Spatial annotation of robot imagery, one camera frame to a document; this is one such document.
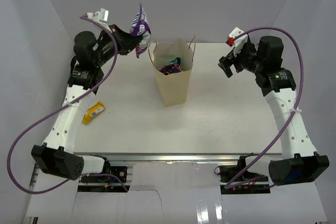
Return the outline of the purple pink gummy bag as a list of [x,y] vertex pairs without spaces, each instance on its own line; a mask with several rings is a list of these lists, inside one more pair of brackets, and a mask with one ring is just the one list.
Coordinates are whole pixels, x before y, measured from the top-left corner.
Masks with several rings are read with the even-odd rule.
[[140,9],[134,17],[130,27],[130,34],[133,37],[142,37],[135,47],[135,54],[137,58],[139,58],[140,55],[147,50],[149,43],[151,42],[151,30],[146,12],[141,3],[139,3],[139,7]]

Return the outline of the dark blue snack bag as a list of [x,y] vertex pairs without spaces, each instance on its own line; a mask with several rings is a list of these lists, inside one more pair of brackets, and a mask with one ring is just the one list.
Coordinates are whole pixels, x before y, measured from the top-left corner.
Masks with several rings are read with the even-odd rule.
[[179,64],[177,63],[172,63],[169,65],[165,65],[162,68],[159,69],[159,72],[164,74],[164,75],[170,75],[170,74],[174,74],[174,73],[180,73],[183,72],[184,69],[183,67],[181,67]]

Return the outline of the beige paper bag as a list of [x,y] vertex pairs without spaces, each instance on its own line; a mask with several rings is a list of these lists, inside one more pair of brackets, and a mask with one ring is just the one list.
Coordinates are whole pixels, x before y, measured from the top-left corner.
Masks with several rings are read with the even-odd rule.
[[[175,42],[157,43],[152,41],[150,43],[150,45],[154,45],[154,48],[148,49],[149,59],[164,106],[182,104],[187,99],[196,47],[195,40],[194,37],[190,43],[187,43],[184,39],[178,38]],[[167,76],[159,72],[160,68],[169,65],[168,62],[176,57],[181,58],[180,66],[183,67],[183,72]]]

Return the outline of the yellow snack pack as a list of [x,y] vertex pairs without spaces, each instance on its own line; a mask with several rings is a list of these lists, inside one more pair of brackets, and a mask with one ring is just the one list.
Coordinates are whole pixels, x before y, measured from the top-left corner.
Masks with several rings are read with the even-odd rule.
[[85,115],[83,116],[82,123],[88,124],[90,123],[96,116],[101,114],[103,111],[105,111],[105,106],[101,101],[98,101],[94,106],[90,107]]

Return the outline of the teal candy bag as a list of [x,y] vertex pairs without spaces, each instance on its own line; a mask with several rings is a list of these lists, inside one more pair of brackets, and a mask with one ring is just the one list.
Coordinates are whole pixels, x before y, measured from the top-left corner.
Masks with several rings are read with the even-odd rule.
[[177,64],[177,65],[180,65],[181,64],[181,58],[180,57],[176,57],[175,59],[169,61],[168,64]]

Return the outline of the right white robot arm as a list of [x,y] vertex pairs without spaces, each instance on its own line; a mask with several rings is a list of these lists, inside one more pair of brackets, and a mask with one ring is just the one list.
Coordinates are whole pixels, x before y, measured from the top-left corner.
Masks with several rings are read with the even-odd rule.
[[227,189],[239,185],[238,179],[250,181],[268,177],[274,185],[291,185],[315,181],[330,165],[326,155],[320,155],[309,138],[298,108],[302,87],[297,87],[288,69],[281,66],[283,43],[275,36],[261,37],[255,46],[248,35],[231,36],[227,44],[231,52],[221,57],[219,66],[227,77],[249,71],[271,108],[278,134],[259,154],[242,156],[237,174],[226,183]]

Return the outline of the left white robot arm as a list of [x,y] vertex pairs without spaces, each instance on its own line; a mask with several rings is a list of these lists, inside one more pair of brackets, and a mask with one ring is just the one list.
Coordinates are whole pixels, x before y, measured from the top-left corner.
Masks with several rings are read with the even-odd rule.
[[40,170],[46,174],[76,180],[82,174],[93,173],[101,182],[110,178],[111,168],[105,158],[85,158],[74,152],[78,127],[98,89],[95,87],[105,76],[102,66],[115,54],[127,55],[143,39],[110,25],[112,35],[104,30],[99,37],[90,31],[82,31],[74,38],[74,57],[67,82],[65,109],[57,119],[42,145],[34,145],[31,156]]

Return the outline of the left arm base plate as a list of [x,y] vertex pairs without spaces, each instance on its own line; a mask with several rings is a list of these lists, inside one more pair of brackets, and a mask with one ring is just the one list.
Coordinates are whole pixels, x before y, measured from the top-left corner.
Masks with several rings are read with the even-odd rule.
[[[108,166],[103,169],[101,174],[112,174],[118,177],[122,183],[127,181],[127,171],[128,168],[126,166]],[[109,183],[110,181],[116,179],[110,176],[82,176],[80,179],[81,183]]]

